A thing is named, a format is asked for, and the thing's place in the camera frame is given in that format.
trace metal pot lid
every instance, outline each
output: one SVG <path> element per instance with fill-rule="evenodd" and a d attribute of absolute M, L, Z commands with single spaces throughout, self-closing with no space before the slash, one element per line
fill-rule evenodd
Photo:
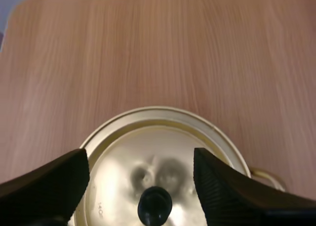
<path fill-rule="evenodd" d="M 74 214 L 76 226 L 141 226 L 137 207 L 153 186 L 172 199 L 166 226 L 205 226 L 193 181 L 194 148 L 204 147 L 237 171 L 249 169 L 233 143 L 205 119 L 174 108 L 123 113 L 98 128 L 86 148 L 90 183 Z"/>

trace wooden table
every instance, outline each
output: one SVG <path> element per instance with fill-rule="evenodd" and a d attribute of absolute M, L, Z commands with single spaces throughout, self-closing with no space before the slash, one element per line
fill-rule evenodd
<path fill-rule="evenodd" d="M 0 181 L 165 105 L 316 199 L 316 0 L 26 0 L 0 55 Z"/>

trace black knob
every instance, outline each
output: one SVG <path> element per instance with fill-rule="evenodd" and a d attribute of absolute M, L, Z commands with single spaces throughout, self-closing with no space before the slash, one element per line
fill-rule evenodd
<path fill-rule="evenodd" d="M 163 225 L 171 212 L 172 200 L 170 194 L 163 188 L 146 189 L 138 203 L 138 217 L 146 226 Z"/>

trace metal rim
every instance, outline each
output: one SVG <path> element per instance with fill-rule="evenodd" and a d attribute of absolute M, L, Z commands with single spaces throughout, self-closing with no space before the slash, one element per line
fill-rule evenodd
<path fill-rule="evenodd" d="M 106 126 L 108 126 L 109 124 L 111 124 L 112 122 L 133 114 L 133 113 L 138 113 L 141 111 L 148 111 L 148 110 L 166 110 L 166 111 L 174 111 L 174 112 L 178 112 L 178 113 L 183 113 L 189 116 L 194 117 L 195 119 L 204 122 L 205 124 L 207 124 L 208 126 L 210 126 L 210 128 L 212 128 L 213 130 L 215 130 L 222 138 L 225 142 L 227 142 L 229 144 L 229 146 L 232 148 L 233 152 L 235 153 L 236 157 L 240 160 L 244 170 L 245 170 L 245 175 L 248 176 L 249 178 L 251 178 L 251 173 L 249 170 L 248 165 L 246 164 L 246 161 L 244 160 L 244 158 L 242 157 L 241 153 L 239 152 L 238 148 L 234 145 L 234 143 L 229 139 L 229 137 L 223 132 L 221 131 L 217 126 L 215 126 L 213 123 L 211 123 L 210 121 L 206 120 L 205 118 L 194 114 L 190 111 L 187 110 L 183 110 L 183 109 L 178 109 L 178 108 L 173 108 L 173 107 L 167 107 L 167 106 L 149 106 L 149 107 L 143 107 L 143 108 L 137 108 L 137 109 L 132 109 L 126 112 L 123 112 L 113 118 L 111 118 L 110 120 L 106 121 L 105 123 L 103 123 L 101 126 L 99 126 L 94 132 L 92 132 L 90 134 L 90 136 L 83 142 L 83 144 L 80 146 L 80 149 L 86 148 L 86 146 L 90 143 L 90 141 L 102 130 L 104 129 Z"/>

